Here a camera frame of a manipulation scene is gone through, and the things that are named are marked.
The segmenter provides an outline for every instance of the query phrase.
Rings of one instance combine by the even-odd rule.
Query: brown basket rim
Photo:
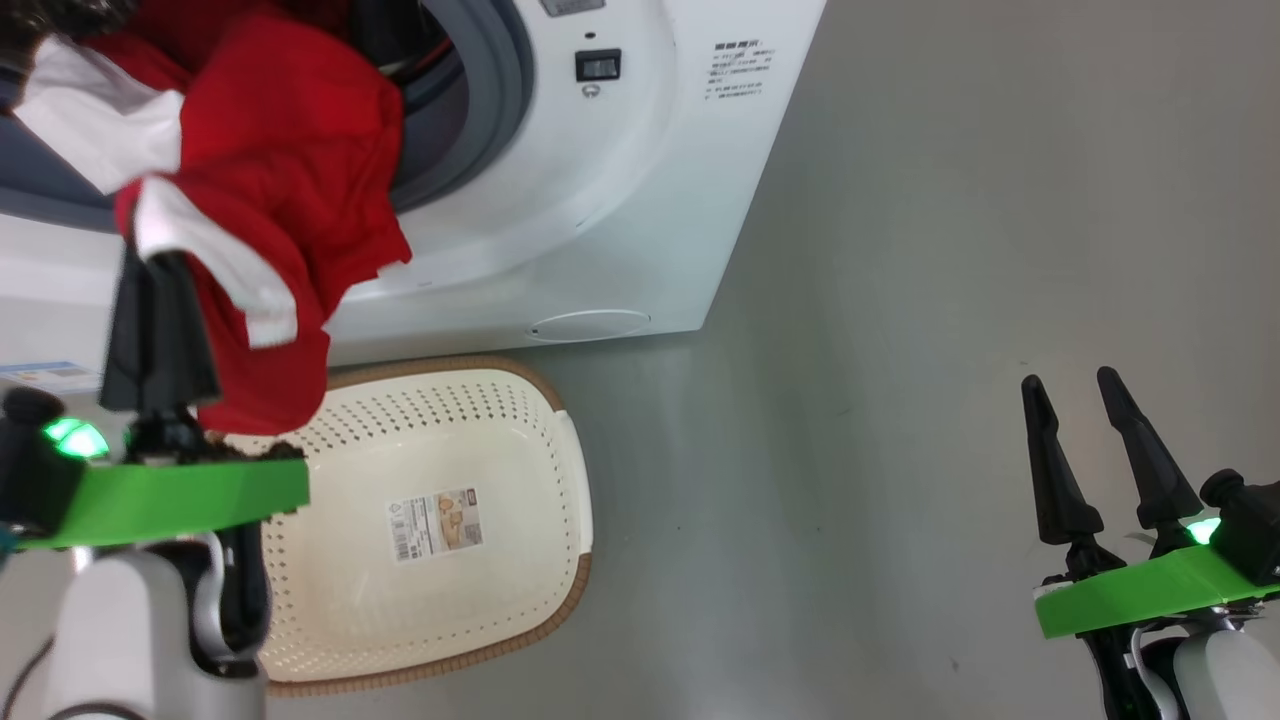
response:
[[[564,404],[561,401],[559,393],[557,393],[556,388],[553,388],[541,375],[535,373],[532,369],[516,363],[515,360],[490,355],[410,360],[407,363],[392,363],[361,370],[339,372],[329,379],[329,389],[352,387],[392,378],[402,378],[404,375],[445,373],[451,370],[503,370],[520,375],[543,393],[543,397],[547,398],[547,402],[552,406],[553,411],[558,413],[564,409]],[[444,657],[442,660],[415,665],[412,667],[389,670],[387,673],[358,675],[355,678],[338,678],[332,680],[308,680],[301,683],[270,680],[268,683],[266,692],[271,697],[297,698],[375,691],[426,678],[434,678],[436,675],[443,675],[453,670],[461,670],[462,667],[470,667],[479,662],[484,662],[485,660],[493,660],[494,657],[515,652],[520,648],[529,647],[556,632],[556,629],[568,619],[573,610],[577,609],[577,603],[582,600],[582,593],[586,592],[586,582],[590,577],[591,553],[584,552],[577,559],[577,574],[573,577],[573,584],[570,587],[568,596],[564,598],[564,602],[561,603],[550,618],[527,633],[521,633],[516,637],[507,638],[470,652],[454,655],[452,657]]]

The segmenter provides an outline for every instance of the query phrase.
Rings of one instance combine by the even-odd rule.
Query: green led light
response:
[[[82,420],[77,420],[76,418],[63,418],[61,420],[56,420],[54,424],[45,428],[45,434],[54,442],[61,442],[61,439],[70,434],[72,430],[83,424],[84,423]]]
[[[1192,537],[1196,538],[1196,542],[1208,544],[1208,538],[1213,537],[1213,530],[1216,530],[1221,524],[1221,518],[1206,518],[1199,523],[1187,525],[1187,529],[1192,532]]]
[[[58,443],[58,452],[72,457],[97,457],[111,450],[97,428],[76,418],[63,418],[52,423],[45,428],[45,436]]]

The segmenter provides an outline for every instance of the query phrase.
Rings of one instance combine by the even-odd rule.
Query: red clothing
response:
[[[282,5],[307,6],[305,19],[329,32]],[[389,199],[401,95],[332,35],[344,22],[344,1],[150,0],[124,31],[87,42],[143,85],[186,94],[180,164],[165,179],[293,296],[293,337],[251,343],[237,290],[192,252],[223,387],[200,410],[207,429],[280,434],[306,424],[326,386],[324,323],[352,284],[410,260]],[[140,181],[118,195],[127,238],[150,232],[134,217],[138,197]]]

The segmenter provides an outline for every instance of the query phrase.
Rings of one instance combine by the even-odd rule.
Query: barcode label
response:
[[[408,551],[408,525],[403,521],[392,523],[392,533],[396,536],[396,560],[398,562],[412,560]]]
[[[387,503],[396,564],[484,544],[475,488]]]

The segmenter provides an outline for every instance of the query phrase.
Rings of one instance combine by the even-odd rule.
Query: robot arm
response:
[[[1093,655],[1108,720],[1252,720],[1280,707],[1280,665],[1244,634],[1262,602],[1280,597],[1280,483],[1244,486],[1231,470],[1201,497],[1221,509],[1202,546],[1181,520],[1203,506],[1111,368],[1098,370],[1111,425],[1138,486],[1138,520],[1157,533],[1151,559],[1126,565],[1094,539],[1102,518],[1080,493],[1057,441],[1057,415],[1036,375],[1023,380],[1041,539],[1068,544],[1068,571],[1036,601],[1046,638],[1075,635]],[[1180,626],[1187,637],[1144,644]]]
[[[0,534],[78,560],[47,657],[47,717],[262,717],[260,521],[306,505],[306,462],[285,443],[248,457],[210,442],[187,407],[218,395],[186,259],[127,251],[99,398],[137,414],[123,464],[60,452],[45,432],[58,398],[5,397]]]

